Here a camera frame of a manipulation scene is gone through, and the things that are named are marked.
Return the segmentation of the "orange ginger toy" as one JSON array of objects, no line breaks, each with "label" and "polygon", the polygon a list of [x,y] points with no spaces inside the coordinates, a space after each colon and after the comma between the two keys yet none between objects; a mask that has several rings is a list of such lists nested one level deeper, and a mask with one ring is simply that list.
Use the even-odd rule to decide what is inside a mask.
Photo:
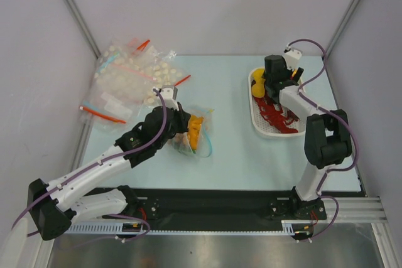
[{"label": "orange ginger toy", "polygon": [[203,123],[204,118],[197,117],[196,115],[191,115],[188,122],[188,141],[190,143],[190,147],[194,150],[197,150],[198,148],[198,139]]}]

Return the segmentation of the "clear blue-zipper bag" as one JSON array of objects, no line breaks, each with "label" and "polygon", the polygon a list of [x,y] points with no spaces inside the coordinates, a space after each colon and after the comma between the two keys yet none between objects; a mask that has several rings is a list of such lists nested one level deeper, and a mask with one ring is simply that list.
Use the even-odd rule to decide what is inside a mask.
[{"label": "clear blue-zipper bag", "polygon": [[186,111],[191,115],[188,132],[177,134],[168,141],[168,144],[175,151],[185,156],[208,158],[213,152],[210,133],[212,132],[214,109],[191,105],[187,107]]}]

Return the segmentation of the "orange toy fruit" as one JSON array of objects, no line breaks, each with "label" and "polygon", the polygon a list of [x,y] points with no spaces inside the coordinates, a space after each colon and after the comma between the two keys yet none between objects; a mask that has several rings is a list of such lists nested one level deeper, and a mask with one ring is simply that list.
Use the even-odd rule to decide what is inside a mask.
[{"label": "orange toy fruit", "polygon": [[251,87],[251,92],[252,92],[252,96],[255,98],[257,98],[257,99],[263,98],[266,93],[264,84],[263,83],[255,83]]}]

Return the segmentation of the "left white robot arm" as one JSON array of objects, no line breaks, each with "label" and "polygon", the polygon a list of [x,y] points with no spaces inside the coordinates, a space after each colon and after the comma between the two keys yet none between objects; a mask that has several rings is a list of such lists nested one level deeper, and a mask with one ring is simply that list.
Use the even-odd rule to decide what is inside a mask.
[{"label": "left white robot arm", "polygon": [[28,188],[28,210],[43,240],[53,240],[73,224],[103,216],[136,216],[138,198],[128,186],[91,195],[101,182],[152,158],[170,139],[188,131],[183,109],[155,107],[93,162],[56,180],[37,179]]}]

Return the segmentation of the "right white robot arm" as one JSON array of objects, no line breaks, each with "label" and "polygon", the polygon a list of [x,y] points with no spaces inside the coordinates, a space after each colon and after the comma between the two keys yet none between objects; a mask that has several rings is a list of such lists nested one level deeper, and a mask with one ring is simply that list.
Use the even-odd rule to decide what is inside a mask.
[{"label": "right white robot arm", "polygon": [[268,97],[294,113],[305,125],[304,152],[307,166],[293,187],[285,217],[307,220],[321,207],[322,186],[331,168],[351,155],[352,143],[347,129],[347,114],[339,109],[324,112],[303,95],[298,81],[303,69],[291,70],[285,57],[264,58],[265,89]]}]

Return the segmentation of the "brown longan bunch toy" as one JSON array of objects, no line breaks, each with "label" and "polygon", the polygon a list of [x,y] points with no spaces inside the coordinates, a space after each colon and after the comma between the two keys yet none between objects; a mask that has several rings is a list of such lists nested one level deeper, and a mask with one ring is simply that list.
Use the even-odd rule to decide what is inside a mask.
[{"label": "brown longan bunch toy", "polygon": [[176,146],[182,146],[185,145],[186,143],[186,138],[184,134],[177,134],[174,139],[173,142]]}]

